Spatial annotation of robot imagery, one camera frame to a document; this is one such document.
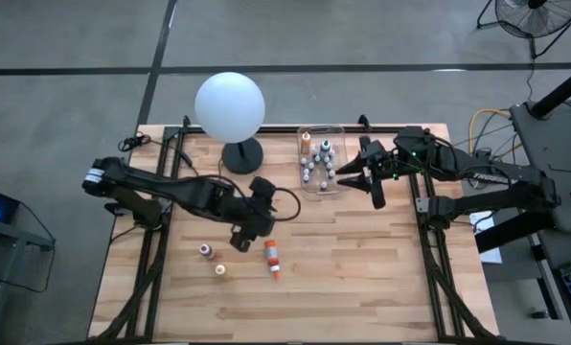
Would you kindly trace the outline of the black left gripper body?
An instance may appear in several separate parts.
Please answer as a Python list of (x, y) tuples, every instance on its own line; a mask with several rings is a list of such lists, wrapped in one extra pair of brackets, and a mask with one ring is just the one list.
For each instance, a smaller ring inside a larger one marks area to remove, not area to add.
[(230, 244), (239, 252), (247, 252), (257, 237), (267, 237), (276, 221), (271, 214), (276, 186), (269, 180), (256, 176), (249, 189), (252, 191), (250, 197), (234, 196), (230, 201), (233, 223)]

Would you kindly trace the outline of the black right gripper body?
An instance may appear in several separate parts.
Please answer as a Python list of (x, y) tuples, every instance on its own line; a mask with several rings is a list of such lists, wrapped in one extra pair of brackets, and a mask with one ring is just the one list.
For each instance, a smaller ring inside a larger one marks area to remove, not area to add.
[(373, 206), (378, 210), (386, 205), (381, 180), (387, 177), (385, 165), (390, 154), (379, 140), (371, 140), (369, 136), (361, 136), (359, 143), (364, 191), (371, 196)]

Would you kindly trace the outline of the red food coloring bottle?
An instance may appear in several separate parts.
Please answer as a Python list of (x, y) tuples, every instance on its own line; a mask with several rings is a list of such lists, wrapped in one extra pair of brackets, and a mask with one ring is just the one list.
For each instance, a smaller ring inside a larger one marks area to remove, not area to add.
[(265, 257), (273, 277), (278, 280), (280, 278), (280, 261), (275, 241), (266, 241), (264, 243)]

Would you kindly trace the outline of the white globe table lamp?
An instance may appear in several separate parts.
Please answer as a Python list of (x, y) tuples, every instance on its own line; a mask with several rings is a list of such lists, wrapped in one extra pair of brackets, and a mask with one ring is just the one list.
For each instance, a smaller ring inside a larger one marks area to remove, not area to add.
[(207, 135), (223, 143), (222, 163), (235, 174), (253, 173), (263, 163), (263, 147), (255, 135), (265, 111), (260, 87), (235, 72), (211, 76), (194, 98), (195, 117)]

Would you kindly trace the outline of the white paper sheet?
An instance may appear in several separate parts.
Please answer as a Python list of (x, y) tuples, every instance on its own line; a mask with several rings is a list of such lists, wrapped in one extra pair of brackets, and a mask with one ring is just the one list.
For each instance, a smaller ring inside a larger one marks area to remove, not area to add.
[[(482, 211), (472, 213), (469, 216), (470, 223), (473, 226), (474, 235), (477, 236), (482, 232), (494, 226), (493, 212)], [(480, 254), (480, 259), (483, 264), (501, 265), (502, 256), (499, 248), (483, 252)]]

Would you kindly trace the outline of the dark side desk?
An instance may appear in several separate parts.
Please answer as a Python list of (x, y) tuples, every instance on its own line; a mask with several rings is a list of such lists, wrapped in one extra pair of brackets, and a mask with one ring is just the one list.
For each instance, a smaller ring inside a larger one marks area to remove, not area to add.
[(560, 205), (551, 212), (556, 227), (571, 233), (571, 107), (560, 105), (538, 120), (524, 104), (510, 108), (530, 163), (555, 182)]

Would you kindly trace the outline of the black pole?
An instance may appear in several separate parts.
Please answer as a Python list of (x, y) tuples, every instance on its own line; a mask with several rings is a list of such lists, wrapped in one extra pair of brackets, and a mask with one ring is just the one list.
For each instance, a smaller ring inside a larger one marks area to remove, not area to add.
[(535, 103), (530, 109), (529, 114), (537, 120), (546, 120), (550, 113), (563, 104), (571, 97), (571, 77), (561, 83), (552, 92)]

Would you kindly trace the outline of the black floor fan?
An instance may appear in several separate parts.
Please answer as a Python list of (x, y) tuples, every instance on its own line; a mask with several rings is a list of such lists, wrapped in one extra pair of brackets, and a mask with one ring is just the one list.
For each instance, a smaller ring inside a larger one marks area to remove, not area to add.
[(525, 39), (535, 60), (571, 28), (571, 0), (488, 0), (476, 19), (476, 29), (493, 26)]

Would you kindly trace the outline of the grey equipment stand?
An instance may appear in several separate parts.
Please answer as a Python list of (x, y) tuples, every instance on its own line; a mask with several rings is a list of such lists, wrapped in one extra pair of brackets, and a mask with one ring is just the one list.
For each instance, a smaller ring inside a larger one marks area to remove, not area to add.
[(43, 251), (52, 250), (54, 243), (47, 237), (36, 235), (14, 226), (0, 222), (0, 240), (21, 242), (22, 244), (32, 244), (40, 247)]

